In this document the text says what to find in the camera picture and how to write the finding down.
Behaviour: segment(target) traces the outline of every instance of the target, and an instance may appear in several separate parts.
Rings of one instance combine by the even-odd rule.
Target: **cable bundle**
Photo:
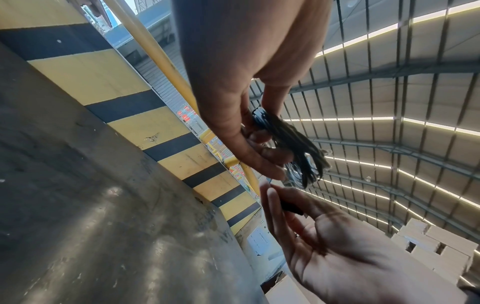
[[[255,124],[271,134],[276,147],[293,152],[293,162],[285,165],[287,177],[292,184],[306,189],[309,184],[322,178],[324,170],[330,169],[324,152],[293,126],[268,114],[264,108],[256,108],[252,114]]]

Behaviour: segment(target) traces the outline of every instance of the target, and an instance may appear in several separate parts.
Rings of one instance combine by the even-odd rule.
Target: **ceiling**
[[[333,3],[323,53],[281,113],[330,151],[309,193],[388,233],[413,217],[480,242],[478,7]],[[251,110],[263,89],[252,80]]]

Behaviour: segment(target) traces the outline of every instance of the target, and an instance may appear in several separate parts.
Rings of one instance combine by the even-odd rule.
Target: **yellow stripe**
[[[252,212],[250,215],[248,215],[246,218],[244,218],[243,220],[241,220],[240,222],[236,223],[235,225],[233,225],[232,227],[230,227],[230,229],[232,230],[233,234],[237,234],[240,229],[243,228],[243,226],[245,226],[246,223],[248,223],[248,221],[255,215],[255,213],[259,210],[255,210],[254,212]]]
[[[230,172],[225,171],[193,189],[207,200],[212,201],[238,185],[239,183]]]
[[[115,50],[29,63],[84,106],[150,89]]]
[[[66,0],[0,0],[0,30],[87,23]]]
[[[175,174],[179,179],[185,179],[217,162],[217,159],[203,144],[198,144],[166,159],[162,159],[158,163]]]
[[[109,125],[142,150],[190,132],[168,107],[122,118]]]
[[[250,196],[250,193],[244,192],[225,205],[220,206],[220,210],[225,219],[229,220],[244,211],[247,207],[250,207],[254,202],[255,200]]]

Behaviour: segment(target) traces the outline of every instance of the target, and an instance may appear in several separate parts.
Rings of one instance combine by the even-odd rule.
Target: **stack of cardboard boxes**
[[[456,234],[413,218],[391,240],[455,285],[472,265],[478,246]]]

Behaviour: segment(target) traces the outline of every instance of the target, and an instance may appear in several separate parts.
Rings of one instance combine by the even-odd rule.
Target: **dark sleeve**
[[[462,287],[460,289],[468,296],[465,304],[480,304],[480,288]]]

